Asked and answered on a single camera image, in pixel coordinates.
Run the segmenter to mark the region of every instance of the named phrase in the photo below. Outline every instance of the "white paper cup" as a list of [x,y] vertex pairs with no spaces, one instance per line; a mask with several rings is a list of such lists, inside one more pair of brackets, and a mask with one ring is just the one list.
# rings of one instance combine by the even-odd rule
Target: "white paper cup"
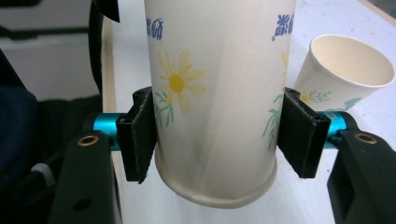
[[294,89],[316,111],[348,110],[394,79],[389,59],[373,47],[342,35],[311,41]]
[[276,176],[294,0],[145,7],[161,178],[202,205],[255,201]]

